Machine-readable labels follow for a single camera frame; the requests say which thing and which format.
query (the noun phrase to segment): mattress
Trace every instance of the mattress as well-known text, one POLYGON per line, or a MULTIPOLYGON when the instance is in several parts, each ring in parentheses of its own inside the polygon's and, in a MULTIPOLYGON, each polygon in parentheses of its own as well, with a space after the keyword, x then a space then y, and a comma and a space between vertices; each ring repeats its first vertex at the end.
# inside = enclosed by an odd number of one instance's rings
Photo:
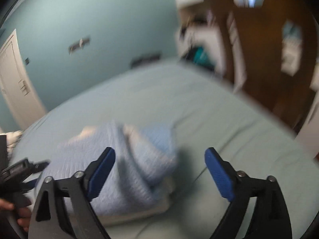
MULTIPOLYGON (((176 60, 126 72, 63 103, 25 131, 12 162, 50 159, 59 143, 83 127, 112 119, 138 127, 173 124, 179 149, 173 205, 164 214, 107 227, 114 239, 209 238, 228 207, 205 167, 209 147, 251 177, 277 178, 293 238, 301 237, 319 210, 318 166, 293 134, 226 84, 176 60)), ((252 211, 253 201, 238 238, 252 211)))

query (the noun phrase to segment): finger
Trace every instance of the finger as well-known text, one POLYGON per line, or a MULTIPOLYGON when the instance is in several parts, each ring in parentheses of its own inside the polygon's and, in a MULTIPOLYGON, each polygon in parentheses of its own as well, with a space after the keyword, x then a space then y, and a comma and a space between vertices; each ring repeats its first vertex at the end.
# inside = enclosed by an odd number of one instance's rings
POLYGON ((21 227, 29 227, 30 225, 30 218, 20 218, 18 219, 18 224, 21 227))
POLYGON ((31 210, 27 207, 20 208, 18 210, 19 217, 31 217, 31 210))
POLYGON ((0 209, 5 209, 5 210, 13 210, 14 205, 10 202, 7 202, 4 199, 0 199, 0 209))

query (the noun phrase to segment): folded blanket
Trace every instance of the folded blanket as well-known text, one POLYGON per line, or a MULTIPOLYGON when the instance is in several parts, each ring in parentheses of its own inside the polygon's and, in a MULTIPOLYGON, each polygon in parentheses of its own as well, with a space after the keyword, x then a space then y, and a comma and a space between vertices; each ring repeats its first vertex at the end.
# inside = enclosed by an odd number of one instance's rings
MULTIPOLYGON (((172 131, 155 125, 138 131, 114 121, 86 130, 61 144, 42 172, 36 191, 46 176, 61 179, 85 170, 106 147, 115 150, 116 160, 99 197, 91 204, 97 215, 123 215, 154 207, 166 193, 160 182, 176 167, 177 155, 172 131)), ((66 199, 71 211, 71 202, 66 199)))

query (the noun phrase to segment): white door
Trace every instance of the white door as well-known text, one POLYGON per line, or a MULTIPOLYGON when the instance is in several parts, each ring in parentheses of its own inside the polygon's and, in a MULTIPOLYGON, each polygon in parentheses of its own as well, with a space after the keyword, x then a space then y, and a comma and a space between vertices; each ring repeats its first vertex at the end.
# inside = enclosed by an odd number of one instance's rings
POLYGON ((0 85, 9 109, 21 129, 28 128, 47 113, 25 71, 16 30, 0 49, 0 85))

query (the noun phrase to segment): light blue wall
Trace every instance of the light blue wall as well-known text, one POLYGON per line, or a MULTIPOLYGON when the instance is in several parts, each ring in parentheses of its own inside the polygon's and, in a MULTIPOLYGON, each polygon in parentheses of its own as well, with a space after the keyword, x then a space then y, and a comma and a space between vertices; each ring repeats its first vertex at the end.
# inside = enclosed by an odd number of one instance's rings
MULTIPOLYGON (((3 27, 0 45, 17 30, 21 56, 30 60, 26 70, 48 110, 128 70, 143 53, 176 55, 174 0, 26 0, 3 27), (90 44, 70 56, 68 47, 86 36, 90 44)), ((17 128, 1 96, 0 127, 17 128)))

